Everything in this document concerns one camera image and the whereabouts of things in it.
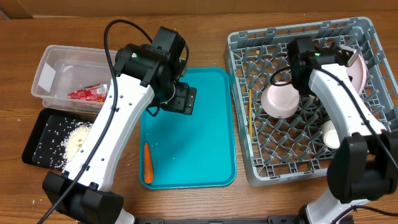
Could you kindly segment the orange carrot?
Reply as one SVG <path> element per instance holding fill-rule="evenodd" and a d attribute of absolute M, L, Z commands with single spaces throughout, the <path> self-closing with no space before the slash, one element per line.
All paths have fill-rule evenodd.
<path fill-rule="evenodd" d="M 150 146 L 146 142 L 144 144 L 144 182 L 151 184 L 154 181 L 154 171 L 152 165 L 152 157 L 150 153 Z"/>

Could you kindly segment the red snack wrapper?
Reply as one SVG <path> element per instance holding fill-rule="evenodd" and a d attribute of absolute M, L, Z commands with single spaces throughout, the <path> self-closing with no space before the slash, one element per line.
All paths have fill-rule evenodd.
<path fill-rule="evenodd" d="M 68 94 L 69 99 L 104 102 L 108 93 L 107 84 L 95 84 L 86 86 L 81 90 L 76 90 Z"/>

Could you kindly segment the bowl with food scraps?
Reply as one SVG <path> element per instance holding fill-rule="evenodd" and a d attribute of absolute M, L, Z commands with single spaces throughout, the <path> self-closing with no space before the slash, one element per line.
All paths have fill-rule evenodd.
<path fill-rule="evenodd" d="M 261 96 L 261 106 L 273 118 L 291 117 L 299 107 L 299 91 L 286 82 L 277 84 L 284 86 L 270 85 L 266 88 Z"/>

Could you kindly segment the white cup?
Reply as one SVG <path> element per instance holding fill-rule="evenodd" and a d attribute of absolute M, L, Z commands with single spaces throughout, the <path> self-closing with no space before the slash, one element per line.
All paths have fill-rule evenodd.
<path fill-rule="evenodd" d="M 321 126 L 321 131 L 324 144 L 330 149 L 338 149 L 340 146 L 340 140 L 331 120 L 326 121 Z"/>

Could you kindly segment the large pink plate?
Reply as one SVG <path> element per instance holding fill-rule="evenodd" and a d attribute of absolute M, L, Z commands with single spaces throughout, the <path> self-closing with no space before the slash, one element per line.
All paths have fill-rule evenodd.
<path fill-rule="evenodd" d="M 352 66 L 346 67 L 346 71 L 351 80 L 351 84 L 360 95 L 366 84 L 367 77 L 367 68 L 363 57 L 359 55 Z"/>

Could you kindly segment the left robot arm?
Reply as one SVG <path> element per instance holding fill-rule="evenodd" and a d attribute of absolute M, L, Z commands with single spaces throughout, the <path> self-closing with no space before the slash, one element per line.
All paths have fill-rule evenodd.
<path fill-rule="evenodd" d="M 166 27 L 147 44 L 127 44 L 108 57 L 111 85 L 87 138 L 61 174 L 49 172 L 43 181 L 51 212 L 79 223 L 137 223 L 111 191 L 114 174 L 143 113 L 192 114 L 197 91 L 180 81 L 188 58 L 184 38 Z"/>

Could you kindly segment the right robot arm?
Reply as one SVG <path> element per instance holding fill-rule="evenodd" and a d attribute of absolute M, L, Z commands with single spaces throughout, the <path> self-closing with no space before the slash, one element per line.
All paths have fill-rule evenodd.
<path fill-rule="evenodd" d="M 308 37 L 287 45 L 290 84 L 317 96 L 340 140 L 326 177 L 328 187 L 304 205 L 296 223 L 353 223 L 349 213 L 397 190 L 397 133 L 368 110 L 346 69 L 359 53 L 346 45 L 317 47 Z"/>

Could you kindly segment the grey dishwasher rack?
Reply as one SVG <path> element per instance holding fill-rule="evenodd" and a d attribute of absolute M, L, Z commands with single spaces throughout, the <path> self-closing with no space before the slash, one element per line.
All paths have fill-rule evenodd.
<path fill-rule="evenodd" d="M 387 130 L 397 130 L 397 83 L 375 27 L 367 17 L 242 30 L 227 38 L 225 55 L 236 107 L 239 140 L 248 182 L 255 186 L 295 182 L 326 174 L 334 150 L 322 140 L 328 115 L 319 100 L 301 97 L 289 118 L 268 115 L 261 106 L 270 77 L 289 81 L 287 45 L 308 37 L 319 47 L 347 45 L 358 50 L 367 68 L 360 97 Z M 252 92 L 252 144 L 249 93 Z"/>

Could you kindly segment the teal serving tray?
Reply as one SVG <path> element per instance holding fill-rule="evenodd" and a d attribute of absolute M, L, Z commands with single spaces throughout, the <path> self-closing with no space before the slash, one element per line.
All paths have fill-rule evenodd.
<path fill-rule="evenodd" d="M 151 190 L 224 187 L 236 178 L 229 76 L 220 67 L 188 68 L 181 79 L 197 89 L 193 113 L 141 116 L 140 146 L 149 145 Z"/>

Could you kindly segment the yellow chopstick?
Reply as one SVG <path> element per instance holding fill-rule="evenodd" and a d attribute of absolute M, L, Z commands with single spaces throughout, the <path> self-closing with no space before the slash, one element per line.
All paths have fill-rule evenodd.
<path fill-rule="evenodd" d="M 250 143 L 252 144 L 252 92 L 251 88 L 248 90 L 249 93 L 249 137 Z"/>

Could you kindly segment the clear plastic bin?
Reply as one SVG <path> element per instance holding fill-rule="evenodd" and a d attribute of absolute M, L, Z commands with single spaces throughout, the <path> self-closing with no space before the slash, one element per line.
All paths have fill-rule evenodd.
<path fill-rule="evenodd" d="M 100 101 L 75 100 L 70 93 L 88 86 L 106 85 L 106 94 L 118 98 L 117 108 L 123 109 L 146 106 L 151 98 L 148 88 L 140 86 L 140 81 L 121 75 L 117 77 L 118 93 L 115 95 L 111 84 L 105 50 L 65 45 L 49 45 L 39 62 L 31 88 L 33 96 L 41 98 L 43 106 L 75 113 L 98 114 L 102 107 L 111 108 Z"/>

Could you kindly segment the food scraps pile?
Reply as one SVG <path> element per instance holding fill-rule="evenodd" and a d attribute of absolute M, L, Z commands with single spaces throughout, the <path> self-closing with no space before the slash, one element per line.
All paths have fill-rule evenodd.
<path fill-rule="evenodd" d="M 34 152 L 33 164 L 55 170 L 64 169 L 80 151 L 92 126 L 91 122 L 50 117 Z"/>

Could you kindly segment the black plastic tray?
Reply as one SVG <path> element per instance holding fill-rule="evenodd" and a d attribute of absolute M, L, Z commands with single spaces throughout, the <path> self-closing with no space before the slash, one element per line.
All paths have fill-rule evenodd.
<path fill-rule="evenodd" d="M 94 116 L 86 114 L 43 109 L 22 153 L 23 163 L 62 170 L 67 164 L 63 144 L 70 133 L 80 126 L 91 126 L 94 120 Z"/>

